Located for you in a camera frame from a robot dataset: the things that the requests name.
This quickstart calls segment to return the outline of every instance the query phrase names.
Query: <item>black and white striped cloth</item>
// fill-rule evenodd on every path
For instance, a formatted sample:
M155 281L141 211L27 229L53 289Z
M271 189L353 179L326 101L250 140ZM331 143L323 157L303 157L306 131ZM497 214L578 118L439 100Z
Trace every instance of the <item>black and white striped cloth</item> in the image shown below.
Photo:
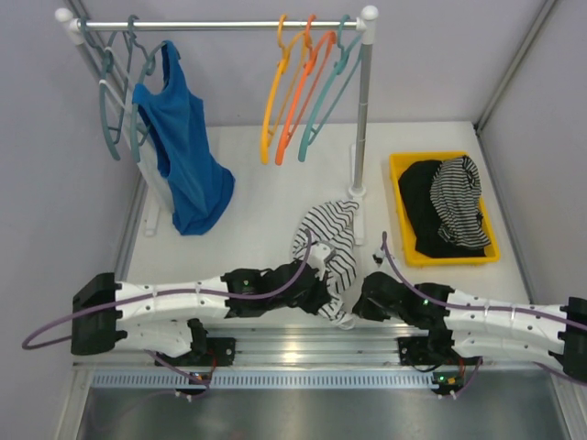
M430 200L442 222L438 230L442 239L468 249L491 244L482 231L480 198L479 170L469 156L442 162L430 188Z
M293 238L292 255L300 259L307 246L304 233L310 231L312 243L324 241L336 250L336 255L327 263L327 289L331 301L323 305L318 314L332 325L342 329L354 327L354 318L343 310L342 292L357 278L357 261L353 254L355 237L352 219L359 204L350 200L326 202L313 207L302 220Z

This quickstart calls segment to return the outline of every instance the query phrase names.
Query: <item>yellow tray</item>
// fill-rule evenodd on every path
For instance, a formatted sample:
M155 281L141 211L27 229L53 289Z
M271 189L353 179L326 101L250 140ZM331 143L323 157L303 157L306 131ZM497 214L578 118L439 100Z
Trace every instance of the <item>yellow tray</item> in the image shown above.
M397 215L400 219L400 228L402 230L402 240L404 242L405 262L410 266L443 266L450 264L485 264L493 263L499 260L499 248L493 233L492 223L487 214L483 198L479 201L479 206L483 214L483 232L491 240L491 245L485 247L485 257L467 257L467 258L431 258L415 250L415 234L412 224L407 217L404 207L404 201L400 194L399 178L410 165L420 160L448 160L459 156L467 155L464 151L440 151L429 153L398 153L389 157L393 191L395 193L395 204L397 206Z

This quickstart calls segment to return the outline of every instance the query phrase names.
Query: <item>white garment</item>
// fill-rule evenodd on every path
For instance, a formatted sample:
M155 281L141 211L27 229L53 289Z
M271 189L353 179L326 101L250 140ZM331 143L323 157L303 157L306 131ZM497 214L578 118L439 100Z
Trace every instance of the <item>white garment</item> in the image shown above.
M349 200L326 202L313 207L302 220L293 238L292 255L295 259L304 256L307 247L305 230L310 231L312 243L327 242L336 250L327 263L327 290L331 301L323 305L318 314L332 325L342 329L355 326L354 318L343 310L342 292L357 278L357 261L353 254L355 237L352 220L359 204Z
M108 102L112 105L112 108L118 113L118 104L110 101L110 95L106 94ZM122 124L122 137L127 142L128 148L130 149L130 115L132 112L132 92L130 87L127 90L127 96L125 100L125 117ZM137 123L142 123L140 115L137 115ZM153 147L150 135L145 140L145 143L139 147L140 162L137 164L140 173L143 175L143 179L149 186L149 189L155 201L161 209L173 213L175 211L175 205L173 204L172 189L169 187L167 180L161 176L161 173L157 169L157 153L155 147Z

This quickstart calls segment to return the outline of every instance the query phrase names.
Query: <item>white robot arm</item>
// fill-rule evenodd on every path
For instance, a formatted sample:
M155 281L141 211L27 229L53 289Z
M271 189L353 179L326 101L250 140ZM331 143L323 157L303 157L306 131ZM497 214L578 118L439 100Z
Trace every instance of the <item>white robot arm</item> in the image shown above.
M115 304L72 321L72 353L95 355L116 348L150 350L177 358L205 353L200 318L256 317L281 307L317 314L329 303L327 263L335 249L312 244L302 261L275 270L236 269L219 277L177 284L115 282L94 277L73 298L73 311Z
M406 365L473 363L478 357L531 361L587 381L587 301L514 304L435 283L412 286L391 255L373 257L381 265L363 282L353 313L374 321L395 317L428 330L428 336L398 340Z

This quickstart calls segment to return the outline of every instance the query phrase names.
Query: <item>white floor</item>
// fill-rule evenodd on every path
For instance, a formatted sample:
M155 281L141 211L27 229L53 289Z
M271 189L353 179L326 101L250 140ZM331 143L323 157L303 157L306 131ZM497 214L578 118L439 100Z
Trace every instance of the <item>white floor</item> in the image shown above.
M315 204L347 196L349 145L355 140L356 126L325 126L309 148L305 163L297 160L302 131L302 127L298 128L283 165L278 167L260 163L259 127L209 128L211 149L236 178L235 193L228 209L204 236L180 236L172 225L171 214L161 211L157 234L145 236L144 225L151 203L148 197L127 280L137 283L196 281L237 268L274 268L289 262L294 230L305 212ZM364 169L367 244L355 249L360 275L353 288L346 292L348 310L359 298L362 278L374 269L371 254L381 244L383 230L390 234L393 253L400 262L404 261L389 179L389 155L434 150L467 151L477 163L483 198L502 257L499 262L484 266L426 269L404 266L404 275L414 283L434 281L495 300L528 302L472 125L467 122L369 124ZM328 326L322 318L298 309L281 309L260 318L224 320L214 325ZM361 321L359 325L377 324Z

